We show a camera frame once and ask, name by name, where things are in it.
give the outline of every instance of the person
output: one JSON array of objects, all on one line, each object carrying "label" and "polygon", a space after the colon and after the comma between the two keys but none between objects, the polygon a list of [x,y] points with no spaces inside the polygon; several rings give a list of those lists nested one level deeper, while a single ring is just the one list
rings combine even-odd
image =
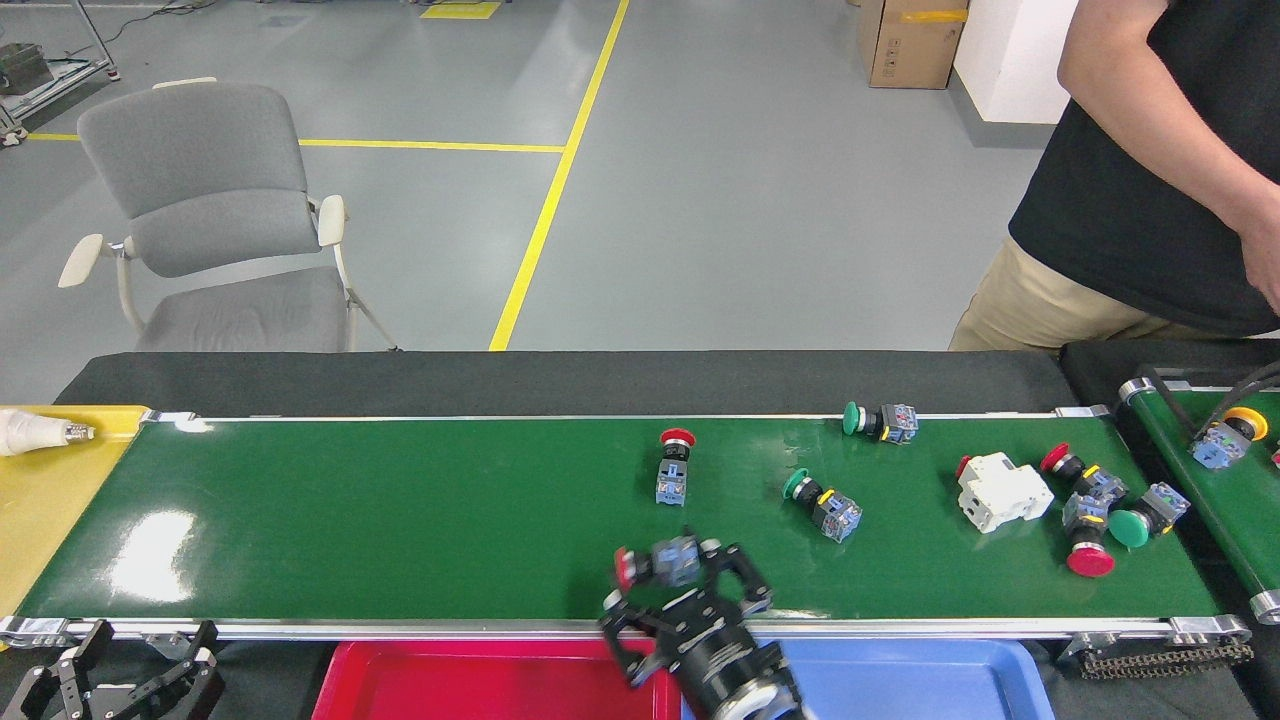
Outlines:
[{"label": "person", "polygon": [[1080,0],[1059,81],[950,348],[1280,328],[1280,1]]}]

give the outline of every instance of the green conveyor belt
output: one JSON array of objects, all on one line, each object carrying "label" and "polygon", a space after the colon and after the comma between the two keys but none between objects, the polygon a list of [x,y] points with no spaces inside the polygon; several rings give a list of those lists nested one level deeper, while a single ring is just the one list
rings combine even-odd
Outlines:
[{"label": "green conveyor belt", "polygon": [[[1196,424],[1222,396],[1213,391],[1174,393]],[[1192,457],[1187,430],[1158,393],[1135,395],[1129,405],[1251,594],[1280,588],[1280,470],[1271,462],[1275,433],[1280,432],[1280,396],[1260,393],[1239,404],[1262,413],[1271,423],[1271,436],[1220,470],[1206,469]]]},{"label": "green conveyor belt", "polygon": [[[654,502],[658,436],[698,436],[687,506]],[[1059,442],[1144,483],[1098,418],[924,419],[915,442],[838,420],[493,419],[146,425],[26,598],[26,616],[594,619],[613,551],[689,523],[737,542],[776,610],[838,619],[1220,612],[1175,536],[1071,574],[1059,514],[983,536],[961,455]],[[864,510],[837,544],[780,488],[806,466]]]}]

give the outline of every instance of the yellow tray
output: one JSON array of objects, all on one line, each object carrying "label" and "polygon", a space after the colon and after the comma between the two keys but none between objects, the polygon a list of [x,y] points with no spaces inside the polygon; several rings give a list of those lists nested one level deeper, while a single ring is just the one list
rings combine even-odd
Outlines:
[{"label": "yellow tray", "polygon": [[8,405],[93,427],[92,441],[0,456],[0,616],[12,615],[138,434],[136,405]]}]

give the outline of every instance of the gray chair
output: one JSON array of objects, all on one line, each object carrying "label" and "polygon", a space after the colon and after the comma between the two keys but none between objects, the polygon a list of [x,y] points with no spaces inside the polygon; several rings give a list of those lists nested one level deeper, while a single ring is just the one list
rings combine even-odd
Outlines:
[{"label": "gray chair", "polygon": [[[129,237],[81,240],[58,286],[78,286],[99,258],[114,258],[136,350],[349,351],[356,309],[396,348],[347,275],[343,199],[307,196],[293,118],[278,92],[212,78],[161,83],[88,110],[78,129],[129,219]],[[147,322],[133,302],[134,259],[175,278],[325,247],[332,265],[172,295]]]}]

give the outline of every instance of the black t-shirt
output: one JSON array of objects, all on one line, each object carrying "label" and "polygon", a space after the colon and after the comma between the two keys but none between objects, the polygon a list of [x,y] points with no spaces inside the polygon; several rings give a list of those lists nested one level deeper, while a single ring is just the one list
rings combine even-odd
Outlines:
[{"label": "black t-shirt", "polygon": [[[1219,137],[1280,181],[1280,0],[1181,0],[1148,42]],[[1009,232],[1059,273],[1160,318],[1240,336],[1280,328],[1244,278],[1239,236],[1074,101]]]}]

